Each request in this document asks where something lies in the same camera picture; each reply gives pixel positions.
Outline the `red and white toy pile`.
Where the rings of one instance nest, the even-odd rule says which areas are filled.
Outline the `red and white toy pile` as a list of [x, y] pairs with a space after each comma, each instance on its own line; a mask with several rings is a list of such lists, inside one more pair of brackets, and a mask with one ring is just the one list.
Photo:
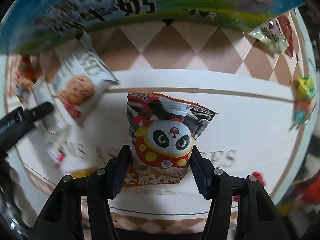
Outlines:
[[303, 163], [277, 208], [281, 217], [299, 206], [319, 205], [319, 155], [307, 153]]

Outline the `yellow biscuit snack packet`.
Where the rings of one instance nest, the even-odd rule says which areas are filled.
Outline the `yellow biscuit snack packet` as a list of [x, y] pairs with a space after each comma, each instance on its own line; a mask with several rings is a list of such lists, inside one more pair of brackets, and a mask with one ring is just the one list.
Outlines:
[[95, 171], [96, 171], [96, 168], [88, 168], [88, 169], [76, 170], [76, 171], [71, 173], [71, 176], [74, 179], [84, 178], [84, 177], [90, 176]]

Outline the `orange snack packet far left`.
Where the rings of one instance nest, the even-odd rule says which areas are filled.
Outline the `orange snack packet far left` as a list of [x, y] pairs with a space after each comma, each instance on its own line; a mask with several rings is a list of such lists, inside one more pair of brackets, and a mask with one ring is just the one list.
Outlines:
[[14, 89], [19, 101], [28, 102], [36, 81], [42, 76], [39, 56], [18, 55], [17, 67], [14, 71]]

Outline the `white cookie snack packet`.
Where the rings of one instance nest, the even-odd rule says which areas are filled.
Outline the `white cookie snack packet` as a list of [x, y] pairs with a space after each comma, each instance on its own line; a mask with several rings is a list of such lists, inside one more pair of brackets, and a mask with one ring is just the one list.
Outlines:
[[94, 109], [108, 87], [118, 83], [116, 76], [97, 55], [88, 33], [82, 33], [79, 43], [52, 80], [42, 76], [33, 88], [38, 104], [54, 103], [57, 98], [77, 123]]

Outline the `panda print snack packet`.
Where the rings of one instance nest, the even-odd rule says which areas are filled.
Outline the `panda print snack packet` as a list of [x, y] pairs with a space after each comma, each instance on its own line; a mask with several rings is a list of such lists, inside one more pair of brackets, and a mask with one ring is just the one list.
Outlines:
[[195, 141], [217, 115], [194, 102], [157, 93], [129, 93], [127, 120], [132, 162], [124, 187], [178, 184]]

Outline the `dark red snack packet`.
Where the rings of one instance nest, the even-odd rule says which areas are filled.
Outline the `dark red snack packet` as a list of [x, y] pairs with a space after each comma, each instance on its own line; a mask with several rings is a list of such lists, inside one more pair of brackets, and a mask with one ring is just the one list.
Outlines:
[[293, 35], [292, 35], [291, 24], [289, 22], [289, 19], [284, 15], [280, 15], [279, 17], [277, 17], [277, 20], [281, 27], [282, 34], [284, 35], [286, 41], [288, 42], [288, 47], [285, 50], [285, 53], [292, 58], [294, 47], [293, 47]]

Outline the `pale green snack packet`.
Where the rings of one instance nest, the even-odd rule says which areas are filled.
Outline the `pale green snack packet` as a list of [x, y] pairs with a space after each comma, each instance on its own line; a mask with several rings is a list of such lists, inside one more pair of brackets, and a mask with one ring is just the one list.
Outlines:
[[289, 47], [289, 43], [282, 32], [280, 23], [276, 19], [272, 19], [260, 25], [248, 34], [266, 45], [273, 53], [285, 53]]

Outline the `blue green milk carton box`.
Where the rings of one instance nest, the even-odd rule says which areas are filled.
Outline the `blue green milk carton box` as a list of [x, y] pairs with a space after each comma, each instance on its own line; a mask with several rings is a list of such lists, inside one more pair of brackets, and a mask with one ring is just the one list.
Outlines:
[[250, 31], [303, 0], [15, 0], [1, 21], [2, 54], [36, 54], [82, 31], [191, 20]]

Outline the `green watermelon gum candy bag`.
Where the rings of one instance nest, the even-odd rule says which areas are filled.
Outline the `green watermelon gum candy bag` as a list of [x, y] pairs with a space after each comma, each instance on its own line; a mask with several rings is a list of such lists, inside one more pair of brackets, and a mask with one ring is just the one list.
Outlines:
[[311, 76], [301, 76], [291, 82], [294, 97], [293, 117], [289, 131], [305, 124], [316, 106], [316, 89]]

